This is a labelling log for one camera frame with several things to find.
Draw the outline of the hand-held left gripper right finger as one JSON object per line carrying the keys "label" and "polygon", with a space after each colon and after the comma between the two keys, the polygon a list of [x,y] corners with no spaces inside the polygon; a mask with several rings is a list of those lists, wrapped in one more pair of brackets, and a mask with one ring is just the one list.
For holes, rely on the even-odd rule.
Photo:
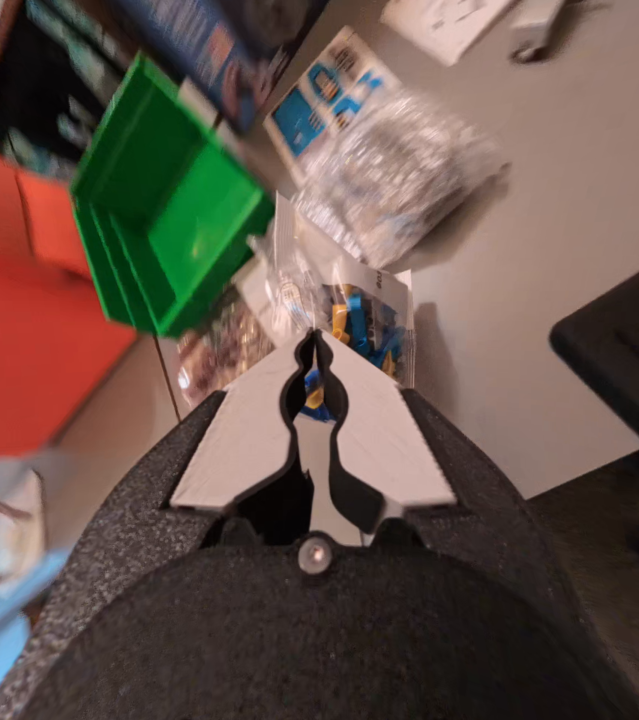
{"label": "hand-held left gripper right finger", "polygon": [[363,535],[408,512],[458,508],[411,392],[327,331],[315,332],[330,433],[330,497]]}

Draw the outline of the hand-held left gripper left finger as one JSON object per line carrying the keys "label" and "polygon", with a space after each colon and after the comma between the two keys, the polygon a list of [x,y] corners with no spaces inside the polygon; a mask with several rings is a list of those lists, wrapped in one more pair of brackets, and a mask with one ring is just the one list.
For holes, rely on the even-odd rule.
{"label": "hand-held left gripper left finger", "polygon": [[174,509],[247,519],[260,535],[305,535],[315,488],[302,470],[294,421],[306,401],[315,332],[297,335],[198,410],[218,400],[171,494]]}

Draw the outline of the clear bag with white label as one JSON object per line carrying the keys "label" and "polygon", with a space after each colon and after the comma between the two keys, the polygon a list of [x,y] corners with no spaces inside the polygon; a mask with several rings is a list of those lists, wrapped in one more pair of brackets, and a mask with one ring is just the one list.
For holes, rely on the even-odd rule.
{"label": "clear bag with white label", "polygon": [[326,330],[405,388],[415,381],[416,334],[409,271],[393,275],[355,259],[284,196],[265,235],[247,244],[256,265],[241,290],[279,347],[298,333]]}

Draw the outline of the grey desk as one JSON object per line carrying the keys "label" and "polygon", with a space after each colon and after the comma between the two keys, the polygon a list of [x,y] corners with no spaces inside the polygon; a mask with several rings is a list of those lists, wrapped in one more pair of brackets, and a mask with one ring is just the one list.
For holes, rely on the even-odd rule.
{"label": "grey desk", "polygon": [[549,346],[555,323],[639,272],[639,1],[568,4],[556,49],[529,64],[509,59],[509,13],[452,67],[381,23],[383,5],[331,1],[276,95],[350,25],[406,85],[500,141],[504,183],[399,269],[417,388],[533,498],[639,449]]}

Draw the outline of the crumpled clear plastic bag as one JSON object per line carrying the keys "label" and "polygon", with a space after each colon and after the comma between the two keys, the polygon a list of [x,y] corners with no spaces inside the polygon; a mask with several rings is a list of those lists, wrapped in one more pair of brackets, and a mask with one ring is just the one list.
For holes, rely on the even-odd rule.
{"label": "crumpled clear plastic bag", "polygon": [[488,132],[400,86],[310,152],[291,201],[353,257],[384,269],[509,166]]}
{"label": "crumpled clear plastic bag", "polygon": [[234,284],[208,317],[178,341],[178,385],[190,407],[199,406],[269,355],[275,346]]}

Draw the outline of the green plastic bin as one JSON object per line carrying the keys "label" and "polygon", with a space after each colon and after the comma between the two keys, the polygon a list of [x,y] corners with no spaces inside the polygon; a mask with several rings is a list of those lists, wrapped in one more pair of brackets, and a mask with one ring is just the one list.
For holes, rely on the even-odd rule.
{"label": "green plastic bin", "polygon": [[138,53],[70,185],[106,319],[179,338],[207,317],[251,256],[274,201]]}

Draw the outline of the orange plastic bin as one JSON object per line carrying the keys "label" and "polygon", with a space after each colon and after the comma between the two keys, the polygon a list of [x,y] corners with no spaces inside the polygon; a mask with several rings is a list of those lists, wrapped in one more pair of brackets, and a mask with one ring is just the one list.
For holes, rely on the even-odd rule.
{"label": "orange plastic bin", "polygon": [[66,184],[0,157],[0,456],[45,445],[135,339],[105,319]]}

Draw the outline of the black perforated panel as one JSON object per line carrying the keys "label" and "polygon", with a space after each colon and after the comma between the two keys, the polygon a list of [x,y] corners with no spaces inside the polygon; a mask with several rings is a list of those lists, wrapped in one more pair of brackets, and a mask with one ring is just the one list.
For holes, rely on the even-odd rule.
{"label": "black perforated panel", "polygon": [[639,436],[639,273],[559,320],[549,344]]}

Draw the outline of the blue sticker sheet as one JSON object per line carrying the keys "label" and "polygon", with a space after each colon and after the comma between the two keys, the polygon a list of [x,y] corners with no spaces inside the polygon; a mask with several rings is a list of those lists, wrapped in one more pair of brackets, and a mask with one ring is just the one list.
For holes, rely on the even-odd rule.
{"label": "blue sticker sheet", "polygon": [[306,184],[329,141],[399,86],[354,29],[343,27],[263,122],[295,186]]}

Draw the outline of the dark blue toy box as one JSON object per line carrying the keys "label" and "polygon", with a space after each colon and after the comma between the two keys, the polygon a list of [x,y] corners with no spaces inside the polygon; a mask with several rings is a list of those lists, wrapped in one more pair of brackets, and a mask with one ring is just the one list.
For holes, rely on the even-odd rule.
{"label": "dark blue toy box", "polygon": [[201,90],[236,132],[263,111],[328,1],[112,1],[159,60]]}

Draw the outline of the open instruction booklet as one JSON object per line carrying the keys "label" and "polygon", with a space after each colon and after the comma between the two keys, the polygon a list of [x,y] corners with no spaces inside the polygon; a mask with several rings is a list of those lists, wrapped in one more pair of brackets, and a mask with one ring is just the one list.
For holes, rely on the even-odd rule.
{"label": "open instruction booklet", "polygon": [[462,55],[514,1],[388,1],[380,21],[442,65]]}

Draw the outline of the grey brick panel assembly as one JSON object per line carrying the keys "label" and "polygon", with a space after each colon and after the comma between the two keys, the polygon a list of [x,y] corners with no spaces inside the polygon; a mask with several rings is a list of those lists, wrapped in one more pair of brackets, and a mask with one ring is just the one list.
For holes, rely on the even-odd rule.
{"label": "grey brick panel assembly", "polygon": [[522,1],[510,26],[510,62],[531,65],[552,59],[574,30],[573,4],[573,1]]}

